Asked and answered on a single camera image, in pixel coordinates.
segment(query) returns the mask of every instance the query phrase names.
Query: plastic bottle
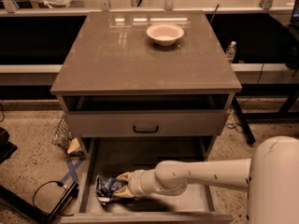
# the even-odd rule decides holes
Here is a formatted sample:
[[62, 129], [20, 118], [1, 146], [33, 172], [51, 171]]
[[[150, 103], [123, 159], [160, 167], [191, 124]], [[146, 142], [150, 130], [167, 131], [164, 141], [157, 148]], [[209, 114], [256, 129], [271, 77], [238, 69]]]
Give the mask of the plastic bottle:
[[236, 42], [232, 41], [231, 44], [227, 47], [225, 51], [225, 55], [227, 60], [232, 63], [235, 57], [235, 52], [236, 52]]

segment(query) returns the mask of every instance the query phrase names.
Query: speckled floor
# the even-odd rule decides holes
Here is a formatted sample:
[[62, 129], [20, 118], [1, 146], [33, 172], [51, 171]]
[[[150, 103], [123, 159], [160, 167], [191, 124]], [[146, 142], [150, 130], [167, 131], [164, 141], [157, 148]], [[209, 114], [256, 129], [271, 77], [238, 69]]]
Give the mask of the speckled floor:
[[[66, 163], [68, 161], [76, 163], [78, 158], [71, 159], [52, 144], [53, 136], [63, 114], [57, 102], [3, 101], [1, 104], [5, 109], [5, 119], [0, 122], [0, 127], [8, 130], [9, 141], [18, 149], [10, 159], [0, 165], [0, 184], [19, 195], [26, 202], [32, 203], [33, 195], [38, 187], [51, 180], [65, 179], [65, 175], [68, 173]], [[242, 107], [244, 111], [252, 111], [275, 109], [280, 105], [281, 101], [274, 99], [262, 102], [252, 99]], [[231, 110], [228, 124], [230, 123], [235, 123], [234, 110]], [[225, 127], [222, 135], [217, 138], [209, 159], [218, 161], [250, 158], [253, 156], [255, 148], [263, 140], [277, 135], [298, 137], [299, 132], [299, 124], [290, 122], [251, 123], [250, 128], [256, 138], [254, 145], [249, 146], [246, 143], [243, 133]], [[78, 178], [83, 165], [84, 162], [77, 169]], [[66, 184], [70, 185], [72, 181], [72, 178], [69, 177]], [[213, 188], [213, 190], [217, 196], [219, 212], [231, 214], [234, 219], [232, 223], [246, 223], [247, 193], [221, 188]], [[36, 205], [49, 212], [62, 192], [61, 188], [49, 184], [38, 192]], [[71, 214], [74, 206], [71, 204], [65, 212]], [[57, 217], [54, 223], [59, 222], [60, 217]], [[34, 222], [0, 202], [0, 224], [12, 223]]]

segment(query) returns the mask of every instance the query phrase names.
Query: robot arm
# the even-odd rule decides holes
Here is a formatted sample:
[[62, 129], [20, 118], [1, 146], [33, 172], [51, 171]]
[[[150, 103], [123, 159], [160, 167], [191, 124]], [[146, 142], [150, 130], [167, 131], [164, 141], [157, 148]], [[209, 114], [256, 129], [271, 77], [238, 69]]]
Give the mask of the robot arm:
[[235, 161], [162, 161], [153, 170], [137, 170], [118, 176], [128, 182], [126, 193], [141, 197], [151, 193], [180, 195], [188, 182], [247, 190], [251, 159]]
[[259, 145], [252, 160], [162, 161], [154, 170], [137, 170], [118, 178], [128, 181], [119, 197], [151, 193], [179, 195], [188, 182], [200, 182], [248, 195], [248, 224], [297, 224], [299, 140], [278, 136]]

